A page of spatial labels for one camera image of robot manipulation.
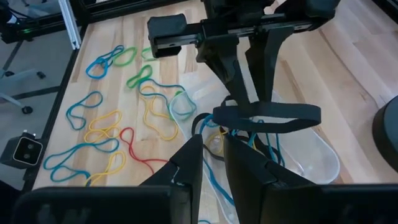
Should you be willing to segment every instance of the gray floor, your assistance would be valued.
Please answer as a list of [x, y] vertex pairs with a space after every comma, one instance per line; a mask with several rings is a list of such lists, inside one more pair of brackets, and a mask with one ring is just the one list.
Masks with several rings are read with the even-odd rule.
[[[15, 44], [7, 45], [0, 41], [0, 68], [6, 62], [14, 46]], [[24, 42], [9, 70], [17, 73], [35, 68], [43, 71], [47, 78], [40, 80], [36, 76], [31, 76], [13, 83], [8, 86], [7, 90], [0, 89], [0, 91], [8, 95], [16, 95], [59, 85], [71, 53], [72, 47], [66, 31], [37, 37], [33, 42]], [[41, 136], [55, 96], [56, 93], [52, 93], [21, 100], [34, 109], [34, 112], [28, 115], [22, 114], [18, 107], [10, 103], [0, 103], [0, 153], [4, 150], [8, 139], [21, 135], [24, 129]], [[24, 184], [23, 175], [24, 170], [0, 164], [0, 180], [17, 189], [21, 189]]]

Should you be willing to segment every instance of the chair leg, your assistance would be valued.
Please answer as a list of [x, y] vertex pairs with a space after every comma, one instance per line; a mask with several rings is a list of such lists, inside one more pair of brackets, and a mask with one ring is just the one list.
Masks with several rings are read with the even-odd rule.
[[15, 104], [16, 106], [18, 106], [18, 107], [20, 107], [20, 108], [25, 107], [22, 103], [20, 103], [19, 101], [17, 101], [17, 100], [14, 99], [13, 97], [8, 96], [8, 95], [6, 95], [6, 94], [4, 94], [4, 93], [0, 93], [0, 98], [3, 98], [3, 99], [7, 100], [8, 102], [10, 102], [10, 103], [12, 103], [12, 104]]

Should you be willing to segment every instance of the black strap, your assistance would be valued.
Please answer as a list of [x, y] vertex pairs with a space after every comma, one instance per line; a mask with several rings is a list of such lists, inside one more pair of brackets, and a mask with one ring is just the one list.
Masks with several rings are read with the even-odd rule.
[[[314, 105], [299, 103], [274, 103], [258, 101], [245, 111], [238, 106], [222, 106], [213, 109], [213, 122], [229, 129], [255, 133], [289, 133], [316, 126], [321, 123], [321, 109]], [[286, 123], [255, 123], [254, 116], [292, 118]]]

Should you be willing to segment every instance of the rubber band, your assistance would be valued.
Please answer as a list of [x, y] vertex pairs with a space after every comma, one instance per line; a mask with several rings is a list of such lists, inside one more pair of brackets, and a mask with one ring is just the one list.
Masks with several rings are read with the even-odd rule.
[[[131, 56], [130, 56], [130, 59], [129, 59], [128, 61], [126, 61], [126, 62], [121, 62], [121, 63], [119, 63], [119, 62], [117, 61], [117, 59], [118, 59], [119, 57], [121, 57], [122, 55], [124, 55], [125, 53], [129, 52], [129, 51], [132, 51], [132, 54], [131, 54]], [[134, 60], [134, 58], [136, 57], [136, 55], [137, 55], [137, 48], [136, 48], [136, 47], [129, 47], [129, 48], [124, 49], [122, 52], [120, 52], [120, 53], [118, 53], [117, 55], [114, 56], [114, 58], [113, 58], [113, 64], [114, 64], [114, 66], [117, 66], [117, 67], [123, 67], [123, 66], [129, 65], [129, 64]]]
[[[164, 87], [164, 88], [180, 88], [180, 89], [183, 90], [183, 92], [185, 92], [185, 88], [184, 88], [183, 86], [181, 86], [181, 85], [164, 85], [164, 84], [157, 83], [155, 80], [153, 80], [153, 79], [151, 79], [151, 78], [147, 78], [147, 79], [145, 79], [145, 80], [139, 82], [139, 85], [138, 85], [138, 91], [139, 91], [139, 93], [140, 93], [142, 96], [160, 96], [160, 97], [164, 98], [165, 101], [166, 101], [166, 106], [167, 106], [167, 110], [168, 110], [169, 114], [170, 114], [169, 100], [167, 99], [167, 97], [166, 97], [165, 95], [163, 95], [163, 94], [161, 94], [161, 93], [155, 93], [155, 89], [154, 89], [154, 92], [153, 92], [153, 93], [143, 93], [143, 92], [142, 92], [141, 86], [142, 86], [144, 83], [146, 83], [146, 82], [152, 82], [152, 83], [154, 83], [155, 85], [157, 85], [157, 86], [159, 86], [159, 87]], [[191, 117], [191, 116], [194, 114], [194, 112], [197, 110], [197, 105], [196, 105], [188, 96], [187, 96], [187, 98], [188, 98], [189, 104], [190, 104], [190, 106], [191, 106], [191, 111], [185, 112], [185, 113], [179, 113], [179, 112], [174, 111], [175, 114], [177, 114], [177, 115], [179, 115], [179, 116], [184, 116], [184, 117], [185, 117], [185, 118], [182, 119], [182, 121], [185, 121], [186, 119], [188, 119], [189, 117]]]
[[[84, 102], [85, 100], [87, 100], [88, 98], [90, 98], [91, 96], [93, 96], [94, 94], [99, 94], [99, 96], [100, 96], [99, 103], [94, 104], [94, 105], [84, 105], [83, 102]], [[73, 111], [76, 107], [78, 107], [78, 106], [82, 106], [82, 107], [84, 107], [84, 108], [96, 108], [97, 106], [99, 106], [100, 104], [102, 104], [103, 100], [104, 100], [104, 97], [102, 96], [101, 92], [99, 92], [99, 91], [92, 91], [92, 92], [89, 93], [86, 97], [84, 97], [82, 100], [80, 100], [79, 102], [75, 103], [74, 105], [71, 105], [71, 107], [69, 107], [69, 108], [67, 109], [66, 117], [67, 117], [67, 120], [69, 121], [70, 125], [72, 126], [73, 130], [75, 130], [75, 131], [82, 130], [82, 129], [86, 126], [87, 120], [86, 120], [86, 118], [84, 118], [84, 117], [82, 117], [82, 116], [73, 115], [73, 114], [72, 114], [72, 111]], [[80, 120], [83, 121], [83, 124], [82, 124], [80, 127], [76, 128], [75, 125], [73, 124], [71, 118], [80, 119]]]
[[[123, 138], [123, 134], [125, 131], [131, 131], [131, 139], [130, 141], [127, 141]], [[148, 162], [168, 162], [168, 160], [165, 159], [140, 159], [136, 156], [136, 154], [134, 153], [134, 149], [132, 147], [132, 142], [134, 140], [134, 130], [132, 128], [124, 128], [121, 132], [120, 132], [120, 140], [122, 140], [123, 142], [125, 142], [128, 146], [129, 146], [129, 154], [130, 156], [135, 159], [138, 162], [141, 162], [143, 164], [145, 164], [150, 171], [152, 172], [152, 175], [155, 174], [154, 169], [152, 168], [152, 166], [148, 163]]]
[[[113, 123], [112, 125], [105, 127], [105, 128], [94, 128], [94, 124], [98, 121], [104, 120], [114, 114], [118, 114], [118, 118], [115, 121], [115, 123]], [[88, 126], [89, 131], [85, 134], [85, 142], [87, 143], [93, 143], [96, 142], [98, 140], [100, 140], [101, 138], [103, 138], [104, 136], [106, 136], [107, 138], [116, 138], [119, 136], [120, 134], [120, 127], [118, 126], [118, 124], [120, 123], [120, 120], [122, 120], [122, 112], [119, 110], [114, 110], [104, 116], [100, 116], [98, 118], [95, 118], [94, 120], [92, 120], [90, 122], [90, 125]], [[114, 136], [109, 135], [109, 132], [111, 130], [115, 129], [117, 131], [117, 134], [115, 134]], [[101, 133], [99, 136], [97, 136], [94, 140], [90, 141], [88, 139], [88, 136], [93, 134], [93, 133]]]
[[205, 162], [205, 165], [207, 167], [207, 169], [209, 170], [209, 174], [210, 174], [210, 182], [211, 184], [213, 184], [213, 186], [224, 196], [224, 198], [232, 205], [235, 206], [234, 200], [232, 199], [231, 196], [229, 196], [229, 194], [227, 193], [227, 191], [225, 191], [224, 188], [222, 188], [222, 186], [217, 182], [216, 177], [214, 175], [213, 170], [211, 169], [209, 163], [207, 163], [206, 159], [203, 159], [203, 162]]
[[[152, 87], [152, 86], [145, 86], [145, 87], [143, 88], [143, 90], [146, 89], [146, 88], [151, 88], [151, 89], [155, 90], [154, 87]], [[174, 124], [174, 127], [175, 127], [175, 131], [174, 131], [174, 134], [173, 134], [171, 137], [165, 137], [165, 136], [159, 131], [158, 128], [156, 128], [154, 125], [148, 123], [147, 114], [148, 114], [148, 111], [149, 111], [149, 110], [150, 110], [150, 112], [152, 112], [152, 114], [155, 115], [155, 116], [160, 116], [160, 117], [162, 117], [162, 118], [167, 118], [167, 119], [169, 119], [169, 116], [167, 116], [166, 114], [157, 113], [157, 112], [154, 111], [154, 102], [155, 102], [155, 99], [156, 99], [157, 96], [155, 95], [155, 97], [153, 97], [153, 99], [152, 99], [151, 102], [150, 102], [150, 106], [149, 106], [147, 100], [146, 100], [144, 97], [142, 97], [141, 95], [140, 95], [139, 97], [140, 97], [142, 100], [144, 100], [144, 102], [145, 102], [144, 124], [145, 124], [146, 126], [152, 128], [153, 130], [155, 130], [155, 131], [159, 134], [159, 136], [160, 136], [164, 141], [171, 141], [171, 140], [175, 139], [175, 137], [177, 137], [177, 134], [178, 134], [178, 125], [177, 125], [177, 123], [176, 123], [175, 121], [172, 121], [173, 124]]]
[[[112, 163], [114, 160], [116, 160], [116, 156], [117, 155], [121, 155], [122, 156], [122, 164], [116, 168], [115, 170], [109, 171]], [[93, 174], [91, 175], [85, 182], [85, 186], [92, 186], [94, 185], [98, 180], [100, 180], [101, 177], [105, 176], [105, 175], [112, 175], [112, 174], [116, 174], [118, 173], [121, 169], [123, 169], [124, 165], [126, 164], [126, 155], [124, 152], [122, 151], [118, 151], [115, 152], [111, 155], [111, 157], [109, 158], [109, 162], [108, 165], [105, 168], [105, 171], [103, 173], [97, 173], [97, 174]]]
[[[144, 77], [142, 77], [141, 78], [141, 76], [142, 76], [142, 74], [144, 73], [144, 71], [148, 71], [148, 75], [146, 75], [146, 76], [144, 76]], [[145, 66], [143, 66], [140, 70], [139, 70], [139, 72], [138, 72], [138, 74], [137, 75], [134, 75], [133, 77], [131, 77], [129, 80], [127, 80], [127, 82], [126, 82], [126, 85], [127, 85], [127, 87], [129, 87], [129, 88], [135, 88], [140, 82], [142, 82], [142, 81], [144, 81], [144, 80], [146, 80], [146, 79], [148, 79], [149, 77], [151, 77], [152, 76], [152, 66], [150, 66], [150, 65], [145, 65]]]
[[145, 62], [152, 62], [156, 60], [156, 58], [154, 58], [153, 56], [152, 58], [147, 58], [145, 56], [145, 54], [148, 54], [149, 52], [152, 54], [152, 49], [150, 47], [144, 48], [141, 52], [141, 57], [144, 59]]
[[[203, 133], [203, 130], [206, 126], [206, 124], [213, 118], [212, 114], [209, 114], [202, 122], [201, 126], [200, 126], [200, 131], [199, 134]], [[205, 163], [207, 169], [209, 170], [209, 174], [210, 174], [210, 182], [211, 184], [223, 195], [223, 197], [232, 205], [235, 206], [234, 204], [234, 200], [232, 199], [231, 196], [229, 196], [229, 194], [225, 191], [224, 188], [222, 188], [222, 186], [217, 182], [216, 177], [214, 175], [213, 169], [211, 169], [211, 167], [209, 166], [209, 164], [207, 163], [206, 159], [203, 158], [203, 162]]]
[[[112, 148], [111, 150], [100, 149], [100, 146], [102, 146], [102, 145], [104, 145], [104, 144], [106, 144], [108, 142], [111, 142], [111, 141], [114, 141], [116, 143], [116, 146], [114, 148]], [[48, 156], [43, 162], [43, 168], [45, 170], [52, 170], [51, 171], [51, 175], [50, 175], [50, 179], [51, 179], [52, 182], [56, 182], [56, 183], [64, 182], [64, 181], [70, 180], [70, 179], [72, 179], [72, 178], [74, 178], [74, 177], [76, 177], [78, 175], [84, 175], [87, 179], [90, 178], [90, 173], [88, 171], [72, 169], [72, 168], [64, 165], [64, 163], [66, 163], [66, 161], [69, 158], [71, 158], [71, 156], [74, 155], [74, 153], [76, 153], [77, 151], [79, 151], [81, 148], [84, 148], [84, 147], [94, 147], [96, 150], [98, 150], [100, 152], [112, 153], [112, 152], [115, 152], [116, 150], [118, 150], [119, 141], [117, 139], [106, 139], [105, 141], [102, 141], [102, 142], [99, 142], [99, 143], [85, 143], [84, 142], [84, 143], [77, 144], [76, 146], [73, 146], [72, 148], [66, 150], [65, 152], [56, 153], [56, 154], [52, 154], [52, 155]], [[53, 167], [50, 167], [50, 166], [47, 165], [49, 160], [51, 160], [51, 158], [63, 156], [65, 154], [68, 154], [68, 156], [66, 158], [64, 158], [64, 160], [59, 162], [57, 165], [55, 165]], [[69, 171], [72, 171], [73, 174], [69, 175], [68, 177], [64, 177], [62, 179], [55, 179], [54, 176], [57, 173], [57, 171], [60, 170], [60, 169], [67, 169]]]
[[205, 222], [205, 223], [207, 223], [207, 224], [211, 224], [211, 222], [209, 222], [209, 221], [207, 221], [207, 220], [199, 220], [199, 221], [198, 221], [198, 223], [201, 223], [201, 222]]
[[109, 62], [108, 66], [110, 67], [113, 63], [113, 57], [116, 56], [117, 54], [120, 54], [121, 52], [123, 52], [123, 50], [124, 50], [123, 45], [117, 45], [111, 52], [101, 55], [98, 58], [102, 58], [102, 59], [106, 60], [106, 62]]
[[[106, 53], [104, 55], [99, 56], [97, 59], [95, 59], [94, 62], [92, 62], [87, 68], [86, 68], [86, 74], [95, 80], [100, 80], [106, 76], [108, 73], [109, 67], [113, 63], [113, 57], [121, 52], [123, 52], [124, 46], [123, 45], [118, 45], [116, 46], [111, 52]], [[90, 74], [90, 71], [96, 66], [100, 65], [103, 68], [103, 73], [101, 75], [92, 75]]]
[[206, 140], [206, 146], [210, 149], [210, 144], [211, 144], [211, 142], [214, 141], [214, 139], [215, 139], [217, 136], [220, 137], [220, 142], [221, 142], [220, 148], [218, 149], [217, 152], [213, 152], [213, 154], [216, 154], [216, 155], [217, 155], [217, 154], [220, 154], [220, 153], [223, 152], [223, 150], [224, 150], [224, 137], [223, 137], [223, 135], [226, 134], [226, 133], [228, 133], [228, 132], [225, 131], [225, 132], [222, 133], [222, 132], [220, 131], [220, 129], [218, 129], [218, 131], [217, 131], [216, 133], [212, 134], [212, 135]]

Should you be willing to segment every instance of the yellow rubber band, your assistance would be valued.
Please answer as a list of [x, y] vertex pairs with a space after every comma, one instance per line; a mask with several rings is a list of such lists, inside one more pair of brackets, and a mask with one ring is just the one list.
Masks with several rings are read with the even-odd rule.
[[223, 152], [223, 149], [224, 149], [224, 137], [223, 137], [223, 135], [226, 134], [226, 133], [227, 133], [227, 131], [221, 133], [221, 131], [220, 131], [220, 129], [219, 129], [218, 132], [215, 132], [214, 134], [212, 134], [212, 135], [206, 140], [206, 146], [207, 146], [207, 148], [210, 149], [210, 143], [211, 143], [212, 141], [214, 141], [214, 138], [216, 138], [217, 136], [219, 136], [219, 137], [220, 137], [220, 141], [221, 141], [221, 146], [220, 146], [220, 148], [219, 148], [219, 150], [218, 150], [217, 152], [214, 152], [214, 154], [220, 154], [220, 153], [222, 153], [222, 152]]
[[[153, 91], [155, 91], [155, 88], [152, 87], [152, 86], [145, 86], [145, 87], [142, 88], [141, 90], [144, 90], [144, 89], [146, 89], [146, 88], [151, 88]], [[147, 100], [146, 100], [143, 96], [140, 95], [140, 98], [141, 98], [142, 100], [144, 100], [144, 102], [145, 102], [144, 124], [145, 124], [146, 126], [152, 128], [153, 130], [155, 130], [155, 131], [159, 134], [159, 136], [160, 136], [164, 141], [171, 141], [171, 140], [175, 139], [175, 137], [177, 137], [177, 134], [178, 134], [178, 126], [177, 126], [177, 123], [176, 123], [175, 121], [172, 121], [173, 124], [174, 124], [174, 127], [175, 127], [174, 134], [173, 134], [171, 137], [165, 137], [165, 136], [159, 131], [158, 128], [156, 128], [154, 125], [150, 124], [150, 123], [148, 122], [148, 120], [147, 120], [147, 115], [148, 115], [148, 111], [149, 111], [149, 110], [150, 110], [150, 112], [151, 112], [153, 115], [155, 115], [155, 116], [160, 116], [160, 117], [162, 117], [162, 118], [166, 118], [167, 120], [170, 120], [169, 115], [167, 115], [167, 114], [162, 114], [162, 113], [157, 113], [157, 112], [154, 111], [154, 102], [155, 102], [156, 97], [157, 97], [157, 96], [153, 97], [153, 99], [152, 99], [151, 102], [150, 102], [150, 106], [149, 106]]]
[[[115, 170], [109, 171], [109, 169], [112, 166], [113, 160], [116, 158], [117, 155], [121, 155], [122, 156], [122, 164], [118, 168], [116, 168]], [[111, 155], [111, 157], [109, 158], [108, 166], [106, 166], [105, 171], [103, 173], [98, 173], [98, 174], [91, 175], [86, 180], [85, 186], [87, 186], [87, 183], [89, 181], [91, 181], [90, 186], [93, 186], [98, 180], [100, 180], [101, 177], [103, 177], [105, 175], [112, 175], [112, 174], [115, 174], [115, 173], [119, 172], [124, 167], [125, 164], [126, 164], [126, 155], [125, 155], [124, 152], [118, 151], [118, 152], [113, 153]]]
[[[94, 124], [96, 122], [101, 121], [103, 119], [106, 119], [106, 118], [108, 118], [108, 117], [110, 117], [110, 116], [112, 116], [114, 114], [118, 114], [119, 115], [118, 119], [116, 120], [116, 122], [114, 124], [112, 124], [112, 125], [110, 125], [108, 127], [105, 127], [105, 128], [99, 128], [99, 129], [94, 128]], [[96, 118], [96, 119], [92, 120], [90, 125], [88, 126], [89, 131], [85, 134], [85, 142], [94, 143], [96, 141], [99, 141], [104, 136], [107, 137], [107, 138], [116, 138], [116, 137], [118, 137], [119, 134], [120, 134], [120, 131], [121, 131], [120, 127], [118, 126], [118, 124], [120, 123], [120, 120], [122, 120], [122, 112], [119, 111], [119, 110], [114, 110], [114, 111], [112, 111], [112, 112], [110, 112], [110, 113], [108, 113], [108, 114], [106, 114], [104, 116], [100, 116], [99, 118]], [[112, 131], [113, 129], [116, 130], [116, 134], [111, 136], [108, 133], [110, 131]], [[88, 139], [88, 136], [93, 134], [93, 133], [101, 133], [101, 134], [99, 136], [97, 136], [97, 138], [95, 138], [94, 140], [90, 141]]]

